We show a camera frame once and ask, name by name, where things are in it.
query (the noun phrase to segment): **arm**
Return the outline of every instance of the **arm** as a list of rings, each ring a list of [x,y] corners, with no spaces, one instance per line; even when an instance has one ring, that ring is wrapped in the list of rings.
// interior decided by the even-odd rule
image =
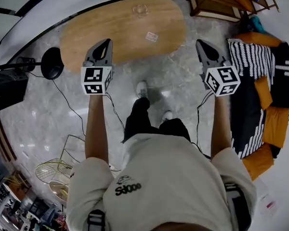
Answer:
[[[96,157],[108,163],[108,143],[102,95],[90,96],[85,154],[86,158]]]
[[[108,165],[108,144],[102,96],[91,96],[85,140],[86,160],[72,169],[66,222],[70,230],[88,230],[87,218],[99,208],[104,192],[113,181]]]
[[[213,159],[218,152],[228,147],[231,147],[228,98],[215,97],[211,159]]]
[[[211,162],[224,184],[236,184],[244,193],[250,216],[256,204],[256,188],[241,159],[231,148],[230,114],[228,98],[216,97],[211,141]]]

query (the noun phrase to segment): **foot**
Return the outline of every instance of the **foot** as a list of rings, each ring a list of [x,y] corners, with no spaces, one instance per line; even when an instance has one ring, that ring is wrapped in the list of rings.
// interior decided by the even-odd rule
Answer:
[[[148,98],[148,88],[144,81],[138,83],[136,87],[137,98]]]
[[[164,123],[165,121],[168,121],[168,120],[171,120],[171,119],[173,119],[173,113],[170,110],[168,110],[163,115],[161,124]]]

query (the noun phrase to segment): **wooden table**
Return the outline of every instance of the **wooden table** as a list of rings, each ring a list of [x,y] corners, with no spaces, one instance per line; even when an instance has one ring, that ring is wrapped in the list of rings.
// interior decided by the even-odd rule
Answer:
[[[139,5],[144,13],[137,13]],[[118,64],[169,54],[184,43],[185,33],[183,14],[174,1],[123,0],[72,19],[60,38],[61,57],[65,67],[77,73],[88,49],[103,39],[112,39],[112,62]]]

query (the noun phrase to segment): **printed logo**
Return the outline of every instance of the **printed logo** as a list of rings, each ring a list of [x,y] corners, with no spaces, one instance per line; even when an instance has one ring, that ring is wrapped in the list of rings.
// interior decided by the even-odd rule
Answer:
[[[118,184],[118,185],[122,185],[122,184],[126,183],[126,182],[129,181],[129,180],[133,180],[133,179],[132,179],[131,177],[129,177],[128,175],[123,175],[123,176],[121,176],[121,177],[119,178],[117,184]]]
[[[140,183],[132,184],[132,185],[124,185],[122,187],[117,187],[115,191],[116,191],[116,196],[120,196],[121,194],[128,194],[128,193],[134,192],[138,189],[141,189]]]

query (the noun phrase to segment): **black cable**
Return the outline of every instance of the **black cable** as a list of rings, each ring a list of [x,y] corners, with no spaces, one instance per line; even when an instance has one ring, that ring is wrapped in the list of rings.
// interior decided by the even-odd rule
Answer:
[[[125,131],[124,123],[122,122],[122,120],[120,119],[119,115],[116,112],[115,105],[114,105],[114,102],[112,101],[112,98],[111,98],[110,94],[108,92],[106,92],[106,95],[104,95],[104,96],[106,96],[111,101],[112,107],[114,108],[114,113],[117,115],[117,117],[118,117],[118,119],[119,119],[119,121],[121,123],[121,126],[123,128],[123,133],[124,133],[124,131]]]
[[[210,96],[213,95],[213,92],[210,91],[208,92],[205,97],[203,98],[203,100],[201,101],[200,105],[197,107],[197,117],[198,117],[198,121],[197,121],[197,128],[196,128],[196,133],[197,133],[197,142],[196,142],[196,146],[197,148],[202,152],[201,150],[201,146],[200,146],[200,142],[199,142],[199,138],[198,138],[198,128],[199,128],[199,122],[200,122],[200,119],[199,119],[199,108],[205,104],[205,102],[209,99]]]
[[[199,150],[207,159],[211,160],[211,157],[208,156],[208,155],[205,155],[205,154],[202,152],[202,150],[199,148],[198,145],[196,145],[194,142],[191,142],[191,143],[194,144],[194,145],[198,148],[198,150]]]
[[[26,70],[23,70],[23,69],[22,69],[22,71],[24,71],[24,72],[26,72],[26,73],[29,73],[29,74],[32,74],[31,72],[26,71]],[[44,76],[37,76],[37,75],[35,75],[35,74],[32,74],[32,75],[35,76],[35,77],[38,77],[38,78],[45,78]],[[59,90],[59,92],[61,92],[61,90],[60,90],[60,89],[58,88],[58,86],[56,85],[55,81],[54,81],[53,79],[52,79],[52,81],[53,81],[54,85],[57,87],[57,89]],[[73,109],[71,108],[71,106],[69,105],[68,100],[66,99],[65,95],[63,94],[63,92],[61,92],[61,94],[63,95],[64,99],[66,100],[68,107],[69,107],[76,115],[78,115],[79,118],[81,119],[82,134],[83,134],[83,136],[86,137],[85,132],[84,132],[84,130],[83,130],[83,120],[82,120],[81,116],[80,116],[79,114],[77,114],[75,110],[73,110]]]
[[[76,136],[76,135],[73,135],[73,134],[69,134],[69,135],[67,136],[67,138],[68,138],[68,137],[74,137],[74,138],[76,138],[76,139],[79,139],[79,140],[85,142],[85,140],[83,140],[82,138],[80,138],[80,137],[78,137],[78,136]]]
[[[61,90],[60,90],[60,89],[58,88],[58,86],[56,85],[55,81],[54,81],[53,79],[52,79],[52,81],[53,81],[54,85],[57,87],[57,89],[59,90],[59,92],[61,92]],[[66,100],[68,107],[69,107],[76,115],[78,115],[77,112],[76,112],[75,110],[73,110],[72,107],[69,105],[68,100],[66,99],[65,95],[63,94],[63,92],[61,92],[61,94],[63,95],[64,99]],[[81,119],[82,134],[83,134],[83,136],[86,137],[85,132],[84,132],[84,130],[83,130],[83,120],[82,120],[82,118],[81,118],[80,115],[78,115],[78,116],[79,116],[79,118]]]
[[[31,72],[29,72],[29,71],[26,71],[26,70],[23,70],[23,69],[21,69],[23,72],[26,72],[26,73],[29,73],[29,74],[32,74]],[[32,74],[33,76],[35,76],[35,77],[37,77],[37,78],[45,78],[44,76],[37,76],[37,75],[35,75],[35,74]]]

